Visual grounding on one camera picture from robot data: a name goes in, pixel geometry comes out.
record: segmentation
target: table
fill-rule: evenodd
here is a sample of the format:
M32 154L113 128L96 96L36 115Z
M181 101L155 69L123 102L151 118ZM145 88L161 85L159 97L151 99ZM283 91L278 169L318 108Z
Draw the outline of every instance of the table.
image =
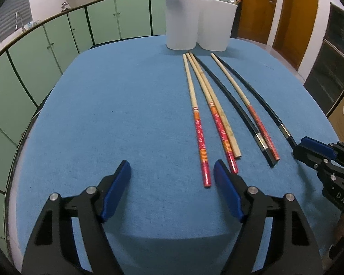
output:
M193 52L243 106L209 52L199 47ZM115 216L104 225L125 274L220 273L241 225L230 216L214 180L210 189L203 188L182 53L169 50L164 36L153 36L96 47L68 67L39 114L17 167L17 231L23 253L49 194L77 195L127 159L130 184ZM267 52L231 39L217 55L262 95L297 142L303 136L324 143L338 140L300 82ZM193 81L212 169L225 155L195 76ZM271 169L238 113L211 84L242 151L239 174L266 194L293 193L324 253L339 210L321 195L316 173L293 159L283 134L242 86L281 156ZM74 221L81 263L89 270ZM256 269L264 262L270 225L268 218Z

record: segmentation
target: dark glass cabinet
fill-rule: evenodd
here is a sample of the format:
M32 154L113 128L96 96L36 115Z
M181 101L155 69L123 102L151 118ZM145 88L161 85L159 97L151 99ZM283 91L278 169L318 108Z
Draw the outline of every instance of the dark glass cabinet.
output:
M344 10L332 3L324 41L304 87L327 117L344 96Z

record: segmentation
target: faucet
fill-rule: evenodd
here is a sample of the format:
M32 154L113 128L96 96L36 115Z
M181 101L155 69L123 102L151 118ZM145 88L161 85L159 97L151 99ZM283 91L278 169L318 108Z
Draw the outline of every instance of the faucet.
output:
M22 32L24 33L26 29L24 29L22 15L19 11L15 13L15 31L18 30L18 20L17 20L18 16L20 18L20 23L22 24Z

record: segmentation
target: gray roller shutter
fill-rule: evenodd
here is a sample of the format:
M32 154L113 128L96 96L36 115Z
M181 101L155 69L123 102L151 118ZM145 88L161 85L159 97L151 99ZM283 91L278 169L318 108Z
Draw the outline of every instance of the gray roller shutter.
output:
M22 14L23 24L32 20L29 0L5 0L0 7L0 42L15 31L15 13Z

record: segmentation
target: blue tablecloth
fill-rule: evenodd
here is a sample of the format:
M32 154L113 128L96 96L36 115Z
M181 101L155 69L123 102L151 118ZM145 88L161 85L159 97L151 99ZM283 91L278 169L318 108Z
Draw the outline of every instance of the blue tablecloth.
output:
M244 107L209 52L199 47L193 52ZM203 188L182 53L169 50L164 36L154 36L88 50L68 67L21 154L17 230L23 253L50 193L79 194L127 159L130 185L115 216L104 225L125 274L219 274L241 225L230 216L214 180L210 189ZM316 102L267 52L232 39L217 55L261 94L297 142L303 136L337 141ZM211 83L242 151L239 174L266 194L294 193L323 253L339 211L321 195L316 173L293 159L278 127L242 85L281 156L275 168L269 168L238 113ZM212 169L225 155L195 77L194 85ZM74 221L81 262L89 269ZM270 220L266 225L255 268L266 254Z

